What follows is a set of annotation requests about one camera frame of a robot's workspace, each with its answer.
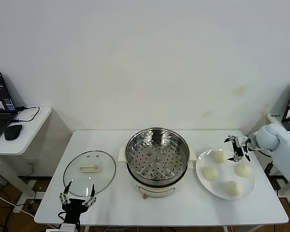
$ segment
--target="white robotic arm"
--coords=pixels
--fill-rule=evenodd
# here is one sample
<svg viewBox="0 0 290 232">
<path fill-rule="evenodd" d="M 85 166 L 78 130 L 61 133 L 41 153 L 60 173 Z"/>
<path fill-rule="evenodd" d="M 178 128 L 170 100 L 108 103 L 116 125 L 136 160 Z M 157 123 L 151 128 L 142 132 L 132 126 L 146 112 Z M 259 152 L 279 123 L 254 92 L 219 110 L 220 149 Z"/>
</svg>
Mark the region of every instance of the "white robotic arm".
<svg viewBox="0 0 290 232">
<path fill-rule="evenodd" d="M 270 151 L 273 164 L 290 183 L 290 134 L 285 128 L 278 124 L 269 124 L 248 137 L 229 136 L 228 141 L 233 143 L 235 154 L 230 159 L 233 161 L 239 161 L 244 155 L 247 157 L 247 150 Z"/>
</svg>

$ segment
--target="wall stain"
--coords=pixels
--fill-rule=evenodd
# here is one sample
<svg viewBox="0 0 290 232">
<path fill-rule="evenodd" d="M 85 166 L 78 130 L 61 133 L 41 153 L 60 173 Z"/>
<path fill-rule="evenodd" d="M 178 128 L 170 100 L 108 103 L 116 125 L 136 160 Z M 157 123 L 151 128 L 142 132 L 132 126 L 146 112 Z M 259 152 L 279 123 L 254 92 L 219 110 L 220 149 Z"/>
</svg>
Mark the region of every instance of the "wall stain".
<svg viewBox="0 0 290 232">
<path fill-rule="evenodd" d="M 213 113 L 211 110 L 205 110 L 201 115 L 202 117 L 208 117 Z"/>
<path fill-rule="evenodd" d="M 232 94 L 237 96 L 244 96 L 248 91 L 248 86 L 240 86 L 232 90 Z"/>
</svg>

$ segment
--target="white table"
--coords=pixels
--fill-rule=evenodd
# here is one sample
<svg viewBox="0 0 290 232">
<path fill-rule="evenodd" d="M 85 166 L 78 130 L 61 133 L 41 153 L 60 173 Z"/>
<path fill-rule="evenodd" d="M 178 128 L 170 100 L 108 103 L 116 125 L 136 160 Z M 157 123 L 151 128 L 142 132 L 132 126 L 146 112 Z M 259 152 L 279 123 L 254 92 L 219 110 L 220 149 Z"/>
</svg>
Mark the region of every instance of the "white table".
<svg viewBox="0 0 290 232">
<path fill-rule="evenodd" d="M 223 143 L 228 135 L 243 135 L 237 130 L 177 131 L 197 156 L 211 147 L 231 149 Z M 35 222 L 60 224 L 57 214 L 62 211 L 59 193 L 63 192 L 63 173 L 69 162 L 90 150 L 102 150 L 117 160 L 118 152 L 136 131 L 77 130 L 61 158 L 55 174 L 35 215 Z M 251 167 L 256 178 L 253 193 L 245 199 L 227 201 L 211 194 L 187 170 L 175 193 L 163 198 L 144 200 L 132 182 L 128 170 L 116 162 L 112 183 L 97 194 L 97 202 L 81 215 L 82 225 L 114 226 L 226 226 L 245 225 L 243 231 L 254 231 L 265 224 L 288 222 L 288 216 L 267 180 L 253 152 Z"/>
<path fill-rule="evenodd" d="M 27 109 L 19 112 L 17 118 L 19 120 L 30 120 L 37 112 L 37 108 Z M 19 198 L 17 204 L 23 204 L 27 199 L 33 199 L 35 192 L 31 189 L 36 180 L 29 181 L 26 185 L 22 180 L 17 177 L 17 174 L 12 167 L 7 165 L 1 156 L 19 156 L 23 154 L 28 148 L 29 144 L 46 121 L 51 113 L 50 107 L 40 107 L 39 113 L 31 122 L 16 122 L 13 124 L 22 124 L 23 129 L 18 138 L 15 140 L 7 141 L 4 138 L 4 134 L 0 136 L 0 175 L 3 176 L 8 182 L 18 188 L 23 194 Z M 41 199 L 44 193 L 37 192 L 36 199 Z"/>
</svg>

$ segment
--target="white wall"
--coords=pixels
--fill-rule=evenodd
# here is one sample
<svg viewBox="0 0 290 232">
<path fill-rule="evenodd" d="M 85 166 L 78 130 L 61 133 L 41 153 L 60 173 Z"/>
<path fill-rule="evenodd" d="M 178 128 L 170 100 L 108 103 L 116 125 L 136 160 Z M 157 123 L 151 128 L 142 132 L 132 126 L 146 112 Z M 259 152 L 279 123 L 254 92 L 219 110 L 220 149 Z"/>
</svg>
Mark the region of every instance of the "white wall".
<svg viewBox="0 0 290 232">
<path fill-rule="evenodd" d="M 290 0 L 0 0 L 0 71 L 72 131 L 248 132 L 290 91 Z"/>
</svg>

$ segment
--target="robotic hand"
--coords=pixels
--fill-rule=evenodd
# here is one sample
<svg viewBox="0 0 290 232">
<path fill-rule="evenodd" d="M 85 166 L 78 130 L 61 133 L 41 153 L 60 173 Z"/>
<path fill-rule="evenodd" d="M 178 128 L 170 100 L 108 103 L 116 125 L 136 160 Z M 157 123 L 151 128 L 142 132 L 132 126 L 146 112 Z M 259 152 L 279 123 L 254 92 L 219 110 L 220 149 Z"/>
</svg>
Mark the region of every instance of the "robotic hand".
<svg viewBox="0 0 290 232">
<path fill-rule="evenodd" d="M 90 198 L 85 201 L 83 199 L 68 198 L 68 191 L 72 181 L 66 186 L 63 193 L 59 194 L 59 198 L 62 204 L 63 212 L 66 214 L 63 219 L 63 223 L 60 225 L 59 232 L 79 232 L 80 229 L 80 216 L 86 212 L 95 202 L 95 186 L 92 185 Z"/>
<path fill-rule="evenodd" d="M 273 164 L 290 183 L 290 134 L 278 124 L 261 127 L 249 136 L 230 135 L 224 142 L 232 142 L 234 156 L 229 160 L 239 162 L 243 156 L 249 161 L 249 151 L 267 150 L 271 153 Z"/>
</svg>

